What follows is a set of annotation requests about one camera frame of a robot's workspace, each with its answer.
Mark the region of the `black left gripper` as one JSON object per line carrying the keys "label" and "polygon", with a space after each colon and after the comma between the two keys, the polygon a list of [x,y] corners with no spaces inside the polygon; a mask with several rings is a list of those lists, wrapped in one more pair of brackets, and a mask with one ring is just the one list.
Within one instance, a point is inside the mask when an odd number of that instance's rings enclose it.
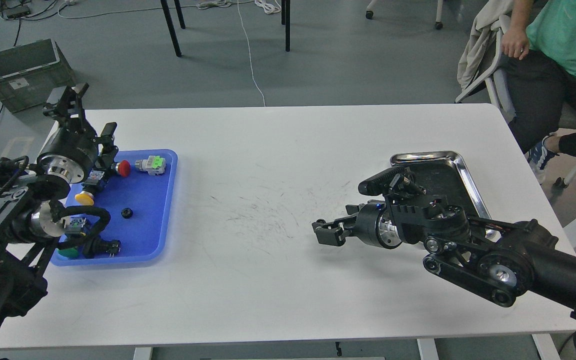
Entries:
{"label": "black left gripper", "polygon": [[115,121],[106,123],[96,137],[83,108],[82,99],[87,89],[87,82],[53,88],[43,105],[43,115],[57,121],[59,128],[46,141],[37,164],[47,174],[56,175],[67,183],[84,182],[94,162],[98,171],[119,174],[115,161],[119,148],[114,144],[118,124]]}

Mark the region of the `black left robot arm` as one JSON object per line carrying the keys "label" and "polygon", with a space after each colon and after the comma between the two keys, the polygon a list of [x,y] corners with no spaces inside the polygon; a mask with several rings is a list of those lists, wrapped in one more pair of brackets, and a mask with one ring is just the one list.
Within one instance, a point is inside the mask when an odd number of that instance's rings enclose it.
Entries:
{"label": "black left robot arm", "polygon": [[62,203],[71,185],[118,151],[117,124],[97,133],[86,119],[82,100],[88,88],[82,83],[51,91],[43,114],[58,127],[35,162],[26,155],[0,158],[0,326],[7,317],[25,316],[46,296],[44,274],[56,250],[95,239],[111,221],[101,207]]}

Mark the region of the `person's hand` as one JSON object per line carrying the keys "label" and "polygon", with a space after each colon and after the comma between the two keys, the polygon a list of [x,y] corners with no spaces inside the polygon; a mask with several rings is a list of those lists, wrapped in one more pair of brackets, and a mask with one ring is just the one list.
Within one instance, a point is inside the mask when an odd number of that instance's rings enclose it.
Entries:
{"label": "person's hand", "polygon": [[510,59],[525,59],[530,53],[530,39],[525,26],[510,27],[502,35],[502,52]]}

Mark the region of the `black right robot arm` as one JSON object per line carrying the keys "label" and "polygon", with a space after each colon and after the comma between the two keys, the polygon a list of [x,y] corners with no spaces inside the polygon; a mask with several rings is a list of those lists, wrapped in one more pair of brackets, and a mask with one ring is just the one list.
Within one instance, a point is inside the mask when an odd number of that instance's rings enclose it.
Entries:
{"label": "black right robot arm", "polygon": [[395,249],[422,242],[423,267],[435,276],[505,308],[531,291],[571,309],[576,319],[576,256],[556,250],[558,238],[536,219],[507,223],[468,215],[446,196],[429,194],[404,166],[367,178],[358,191],[383,199],[313,222],[318,243],[340,247],[356,237]]}

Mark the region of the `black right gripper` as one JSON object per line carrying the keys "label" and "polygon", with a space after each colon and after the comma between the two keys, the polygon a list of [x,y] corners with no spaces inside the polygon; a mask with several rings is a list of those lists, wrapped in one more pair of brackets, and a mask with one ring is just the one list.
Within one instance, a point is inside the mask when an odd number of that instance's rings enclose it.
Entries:
{"label": "black right gripper", "polygon": [[341,247],[347,237],[356,237],[364,244],[384,249],[395,249],[402,244],[397,227],[383,202],[347,204],[345,211],[354,219],[318,219],[311,224],[319,244]]}

